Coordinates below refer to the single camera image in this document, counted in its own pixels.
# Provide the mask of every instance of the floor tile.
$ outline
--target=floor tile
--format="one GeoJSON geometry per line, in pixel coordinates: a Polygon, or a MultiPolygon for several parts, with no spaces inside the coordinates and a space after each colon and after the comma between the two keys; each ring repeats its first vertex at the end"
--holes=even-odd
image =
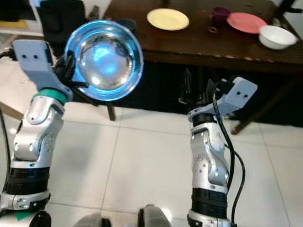
{"type": "Polygon", "coordinates": [[[0,102],[25,113],[30,107],[31,99],[37,93],[37,90],[34,83],[30,81],[19,65],[16,65],[16,67],[14,73],[0,87],[0,102]]]}
{"type": "Polygon", "coordinates": [[[101,208],[118,129],[64,123],[50,172],[52,202],[101,208]]]}
{"type": "Polygon", "coordinates": [[[0,63],[0,88],[5,83],[5,81],[14,73],[16,68],[16,64],[0,63]]]}
{"type": "MultiPolygon", "coordinates": [[[[247,169],[236,221],[240,226],[287,226],[266,147],[243,143],[236,145],[236,149],[247,169]]],[[[235,172],[229,195],[229,217],[241,179],[238,162],[235,172]]],[[[153,203],[168,209],[173,218],[185,219],[191,203],[191,180],[187,137],[121,128],[103,209],[135,213],[153,203]]]]}
{"type": "MultiPolygon", "coordinates": [[[[0,47],[0,51],[6,51],[7,50],[7,46],[4,47],[4,49],[1,49],[0,47]]],[[[17,61],[13,61],[12,59],[10,59],[9,57],[3,57],[0,58],[0,65],[4,65],[4,64],[19,64],[17,61]]]]}
{"type": "Polygon", "coordinates": [[[191,124],[183,114],[124,108],[121,127],[189,136],[191,124]]]}
{"type": "Polygon", "coordinates": [[[302,149],[267,147],[276,172],[291,227],[303,223],[302,149]]]}
{"type": "MultiPolygon", "coordinates": [[[[238,226],[289,226],[266,147],[242,143],[236,144],[235,150],[241,155],[246,169],[245,185],[235,212],[235,221],[238,226]]],[[[225,157],[229,163],[230,154],[228,151],[226,151],[225,157]]],[[[237,158],[235,164],[235,175],[228,194],[229,218],[242,177],[241,166],[237,158]]]]}
{"type": "Polygon", "coordinates": [[[73,227],[84,216],[101,215],[100,210],[50,203],[45,210],[51,215],[53,227],[73,227]]]}
{"type": "Polygon", "coordinates": [[[303,148],[303,128],[273,124],[260,124],[260,126],[266,144],[289,148],[303,148]]]}
{"type": "MultiPolygon", "coordinates": [[[[5,127],[7,130],[8,139],[9,139],[9,148],[10,151],[12,151],[15,133],[17,131],[20,122],[5,114],[4,114],[4,121],[5,121],[5,127]]],[[[0,130],[0,190],[2,191],[2,187],[6,177],[7,165],[6,165],[6,143],[5,143],[2,127],[0,126],[0,128],[1,128],[0,130]]]]}
{"type": "Polygon", "coordinates": [[[112,212],[107,210],[101,211],[102,218],[108,218],[112,227],[137,227],[137,214],[112,212]]]}
{"type": "Polygon", "coordinates": [[[231,130],[238,123],[238,121],[224,121],[226,130],[234,143],[258,143],[264,144],[261,129],[258,123],[252,122],[247,127],[245,127],[238,135],[232,135],[231,130]]]}
{"type": "Polygon", "coordinates": [[[137,213],[146,204],[186,219],[191,150],[182,135],[121,128],[102,209],[137,213]]]}
{"type": "Polygon", "coordinates": [[[63,119],[70,122],[119,126],[122,116],[122,108],[120,107],[115,107],[115,121],[109,119],[107,107],[104,105],[95,107],[87,103],[69,102],[64,108],[65,113],[63,119]]]}
{"type": "MultiPolygon", "coordinates": [[[[138,214],[137,213],[123,213],[113,211],[102,211],[103,218],[109,218],[112,227],[137,227],[138,214]]],[[[188,227],[186,220],[172,219],[170,221],[172,227],[188,227]]]]}

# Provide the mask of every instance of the white bowl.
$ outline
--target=white bowl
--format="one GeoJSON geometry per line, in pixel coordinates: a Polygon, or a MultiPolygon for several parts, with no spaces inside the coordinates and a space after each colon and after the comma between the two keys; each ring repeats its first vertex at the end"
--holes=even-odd
{"type": "Polygon", "coordinates": [[[261,27],[259,40],[263,45],[274,50],[283,50],[298,41],[294,34],[273,25],[261,27]]]}

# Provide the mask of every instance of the clear glass bowl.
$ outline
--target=clear glass bowl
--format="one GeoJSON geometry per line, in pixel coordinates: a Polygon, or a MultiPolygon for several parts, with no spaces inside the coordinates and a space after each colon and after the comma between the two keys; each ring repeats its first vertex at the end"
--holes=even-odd
{"type": "Polygon", "coordinates": [[[143,54],[135,36],[125,27],[105,20],[82,25],[70,36],[64,52],[76,59],[73,81],[88,82],[79,88],[87,96],[111,101],[128,95],[139,83],[143,54]]]}

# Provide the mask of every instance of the black cable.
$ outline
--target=black cable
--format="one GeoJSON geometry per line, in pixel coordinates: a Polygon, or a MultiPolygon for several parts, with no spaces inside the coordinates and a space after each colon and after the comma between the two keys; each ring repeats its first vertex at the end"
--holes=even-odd
{"type": "Polygon", "coordinates": [[[238,193],[236,195],[236,198],[233,202],[233,205],[232,205],[232,223],[234,223],[235,221],[235,211],[236,211],[236,206],[237,206],[237,203],[238,203],[238,200],[239,200],[239,197],[241,195],[241,192],[242,192],[242,189],[244,187],[244,183],[245,183],[245,165],[244,165],[244,162],[241,158],[241,156],[235,151],[235,155],[237,156],[239,162],[241,163],[241,167],[242,167],[242,179],[241,179],[241,184],[240,184],[240,187],[238,189],[238,193]]]}
{"type": "Polygon", "coordinates": [[[3,217],[6,214],[6,210],[3,210],[0,212],[0,218],[3,217]]]}
{"type": "Polygon", "coordinates": [[[4,192],[4,191],[6,191],[6,187],[7,187],[7,183],[8,183],[8,179],[9,179],[10,149],[9,149],[9,138],[8,138],[8,134],[7,134],[7,131],[6,131],[3,112],[1,110],[1,108],[0,108],[0,121],[1,121],[1,126],[2,126],[2,130],[3,130],[3,134],[4,134],[5,145],[6,145],[6,164],[7,164],[6,167],[7,167],[7,170],[6,170],[5,182],[4,182],[3,189],[2,189],[2,192],[4,192]]]}
{"type": "Polygon", "coordinates": [[[233,148],[232,145],[232,141],[228,136],[228,133],[226,131],[226,128],[224,127],[221,115],[220,115],[220,111],[218,108],[218,104],[217,104],[217,100],[216,100],[216,92],[217,90],[214,91],[213,93],[213,105],[214,105],[214,112],[215,112],[215,116],[217,118],[218,124],[220,126],[220,129],[223,133],[223,136],[225,137],[225,140],[230,148],[230,154],[231,154],[231,168],[229,171],[229,178],[228,178],[228,182],[227,182],[227,189],[229,190],[232,184],[232,178],[233,178],[233,173],[234,173],[234,169],[235,169],[235,150],[233,148]]]}
{"type": "Polygon", "coordinates": [[[0,59],[3,57],[9,57],[13,61],[17,60],[16,53],[15,53],[14,49],[12,49],[12,48],[10,48],[8,51],[0,53],[0,59]]]}

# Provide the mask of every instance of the yellow plate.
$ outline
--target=yellow plate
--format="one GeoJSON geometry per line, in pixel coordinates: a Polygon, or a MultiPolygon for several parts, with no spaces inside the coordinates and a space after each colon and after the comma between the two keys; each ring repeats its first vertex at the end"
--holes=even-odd
{"type": "Polygon", "coordinates": [[[174,9],[154,9],[147,14],[151,25],[169,31],[177,31],[189,25],[188,17],[174,9]]]}

